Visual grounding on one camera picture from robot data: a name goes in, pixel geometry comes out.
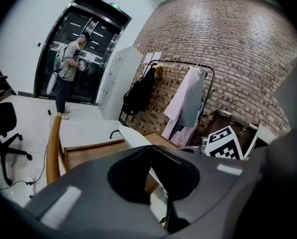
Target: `hanging garment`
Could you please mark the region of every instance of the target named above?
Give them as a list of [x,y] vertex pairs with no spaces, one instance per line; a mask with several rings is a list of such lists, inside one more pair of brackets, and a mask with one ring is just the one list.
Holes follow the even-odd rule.
[[184,127],[183,127],[182,125],[178,124],[178,121],[177,121],[177,123],[176,123],[175,127],[173,128],[172,133],[170,133],[170,136],[169,136],[168,139],[169,139],[169,140],[172,139],[173,135],[175,135],[175,133],[176,133],[177,131],[181,131],[183,128],[184,128]]
[[141,81],[136,81],[123,97],[123,111],[128,115],[136,115],[145,111],[154,85],[155,68],[151,67]]
[[140,111],[143,111],[143,112],[149,106],[149,98],[151,96],[154,81],[155,81],[154,73],[155,73],[155,68],[151,66],[151,68],[145,74],[144,78],[141,81],[140,92],[139,92],[139,109]]
[[174,136],[170,139],[170,141],[176,145],[186,146],[195,132],[195,129],[198,125],[198,117],[203,109],[204,103],[200,104],[197,115],[195,117],[194,127],[184,127],[182,130],[177,131]]
[[206,71],[202,72],[199,81],[192,87],[188,93],[188,97],[183,105],[183,111],[178,119],[178,124],[186,127],[194,127],[195,116],[200,107],[200,101],[203,96],[204,80]]
[[184,103],[188,97],[188,93],[192,87],[200,80],[202,70],[200,68],[192,67],[188,70],[181,85],[176,91],[172,101],[167,106],[164,114],[169,117],[169,121],[162,133],[162,136],[169,139],[170,134],[175,127],[179,116],[183,110]]

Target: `man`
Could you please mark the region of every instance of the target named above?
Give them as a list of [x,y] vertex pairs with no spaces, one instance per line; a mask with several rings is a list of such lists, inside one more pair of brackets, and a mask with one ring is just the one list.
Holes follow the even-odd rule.
[[70,119],[67,115],[70,111],[65,109],[65,102],[69,96],[71,83],[74,80],[76,70],[81,67],[79,64],[81,48],[90,40],[90,35],[87,32],[83,32],[75,41],[70,42],[64,51],[63,67],[58,74],[60,78],[60,90],[55,100],[57,112],[62,113],[63,120]]

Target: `black bag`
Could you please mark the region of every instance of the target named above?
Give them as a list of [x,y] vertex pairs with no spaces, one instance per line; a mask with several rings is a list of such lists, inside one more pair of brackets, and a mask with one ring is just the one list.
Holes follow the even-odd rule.
[[123,112],[127,115],[136,115],[139,111],[145,111],[148,107],[154,85],[154,73],[155,68],[151,67],[145,77],[136,81],[133,87],[124,95]]
[[133,87],[126,92],[123,97],[123,112],[127,115],[136,115],[139,113],[138,97],[140,93],[140,81],[136,81]]

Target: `chair wheel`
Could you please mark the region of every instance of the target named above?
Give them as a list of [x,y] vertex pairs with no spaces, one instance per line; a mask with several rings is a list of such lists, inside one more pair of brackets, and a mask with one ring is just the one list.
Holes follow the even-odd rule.
[[11,186],[11,184],[12,184],[12,181],[8,178],[5,179],[5,182],[8,184],[8,186]]

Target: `white bag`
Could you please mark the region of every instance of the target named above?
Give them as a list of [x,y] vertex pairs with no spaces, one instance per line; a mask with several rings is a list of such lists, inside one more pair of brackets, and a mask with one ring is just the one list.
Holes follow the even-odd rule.
[[58,73],[53,72],[51,77],[50,77],[49,83],[48,83],[47,95],[51,94],[51,92],[52,92],[52,90],[54,88],[54,85],[57,82],[57,78],[58,78]]
[[55,59],[54,59],[54,63],[53,63],[53,71],[57,72],[62,69],[63,63],[64,63],[64,61],[63,61],[64,52],[67,47],[68,47],[68,45],[62,46],[55,54]]

